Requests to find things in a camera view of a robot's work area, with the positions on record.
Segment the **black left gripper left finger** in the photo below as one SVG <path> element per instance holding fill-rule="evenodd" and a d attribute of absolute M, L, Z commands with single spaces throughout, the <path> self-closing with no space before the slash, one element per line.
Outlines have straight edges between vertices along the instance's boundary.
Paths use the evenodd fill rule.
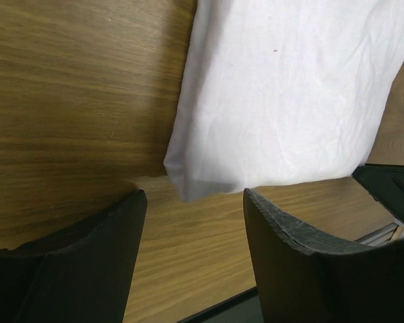
<path fill-rule="evenodd" d="M 122 322 L 145 221 L 137 190 L 52 234 L 0 249 L 0 322 Z"/>

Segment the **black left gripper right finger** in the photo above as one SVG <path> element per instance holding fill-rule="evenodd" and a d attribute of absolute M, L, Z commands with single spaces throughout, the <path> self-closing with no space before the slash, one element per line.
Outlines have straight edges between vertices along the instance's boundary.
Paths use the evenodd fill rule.
<path fill-rule="evenodd" d="M 243 194 L 266 322 L 404 322 L 404 239 L 379 247 L 328 234 Z"/>

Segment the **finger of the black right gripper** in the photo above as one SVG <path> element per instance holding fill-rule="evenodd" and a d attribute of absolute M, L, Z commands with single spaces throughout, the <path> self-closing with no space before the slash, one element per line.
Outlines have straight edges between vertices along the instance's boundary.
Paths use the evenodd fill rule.
<path fill-rule="evenodd" d="M 404 225 L 404 166 L 365 164 L 352 177 Z"/>

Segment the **white printed tank top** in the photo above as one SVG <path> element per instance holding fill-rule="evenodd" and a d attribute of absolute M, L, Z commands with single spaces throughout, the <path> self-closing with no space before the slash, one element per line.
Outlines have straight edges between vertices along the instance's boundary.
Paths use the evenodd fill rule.
<path fill-rule="evenodd" d="M 185 202 L 350 176 L 404 61 L 404 1 L 199 1 L 164 166 Z"/>

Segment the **aluminium table edge rail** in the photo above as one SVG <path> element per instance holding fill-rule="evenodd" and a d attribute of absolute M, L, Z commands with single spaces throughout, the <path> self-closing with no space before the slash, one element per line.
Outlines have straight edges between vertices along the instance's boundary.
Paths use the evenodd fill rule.
<path fill-rule="evenodd" d="M 403 230 L 404 227 L 396 223 L 390 223 L 376 231 L 373 231 L 370 234 L 357 239 L 356 242 L 371 247 L 383 246 L 399 239 L 401 237 L 401 234 L 403 233 Z"/>

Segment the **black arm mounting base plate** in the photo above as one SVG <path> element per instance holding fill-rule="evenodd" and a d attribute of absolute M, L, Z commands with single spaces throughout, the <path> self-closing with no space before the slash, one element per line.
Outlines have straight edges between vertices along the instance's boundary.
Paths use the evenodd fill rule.
<path fill-rule="evenodd" d="M 193 314 L 178 323 L 264 322 L 256 287 Z"/>

